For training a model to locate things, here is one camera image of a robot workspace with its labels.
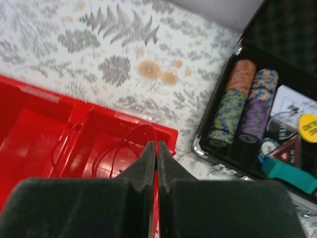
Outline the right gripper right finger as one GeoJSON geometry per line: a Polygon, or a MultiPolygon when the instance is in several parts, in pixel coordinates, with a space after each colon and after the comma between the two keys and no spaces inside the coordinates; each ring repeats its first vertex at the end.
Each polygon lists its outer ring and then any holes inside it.
{"type": "Polygon", "coordinates": [[[158,145],[162,238],[303,238],[292,200],[275,181],[199,180],[158,145]]]}

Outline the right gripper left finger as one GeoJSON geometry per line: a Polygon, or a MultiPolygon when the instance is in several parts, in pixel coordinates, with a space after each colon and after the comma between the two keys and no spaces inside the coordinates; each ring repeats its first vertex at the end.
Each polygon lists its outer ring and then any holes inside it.
{"type": "Polygon", "coordinates": [[[0,214],[3,238],[149,238],[155,144],[114,178],[29,178],[0,214]]]}

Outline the black poker chip case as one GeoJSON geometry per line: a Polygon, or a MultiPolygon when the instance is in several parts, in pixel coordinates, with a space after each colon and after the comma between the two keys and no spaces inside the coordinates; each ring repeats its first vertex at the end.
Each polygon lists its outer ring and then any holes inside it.
{"type": "Polygon", "coordinates": [[[266,0],[228,59],[193,150],[246,179],[276,179],[317,209],[317,3],[266,0]]]}

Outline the red three-compartment tray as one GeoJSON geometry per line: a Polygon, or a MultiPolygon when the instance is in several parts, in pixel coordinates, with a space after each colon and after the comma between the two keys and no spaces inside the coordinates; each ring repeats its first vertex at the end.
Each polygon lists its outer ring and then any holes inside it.
{"type": "Polygon", "coordinates": [[[149,141],[175,151],[160,124],[0,78],[0,202],[27,178],[113,178],[149,141]]]}

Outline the floral table mat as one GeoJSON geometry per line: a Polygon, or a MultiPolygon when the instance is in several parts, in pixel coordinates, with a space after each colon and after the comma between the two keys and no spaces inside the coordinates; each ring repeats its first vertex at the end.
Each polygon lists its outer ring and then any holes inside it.
{"type": "Polygon", "coordinates": [[[189,145],[239,36],[164,0],[3,0],[0,72],[152,116],[179,130],[179,162],[214,179],[189,145]]]}

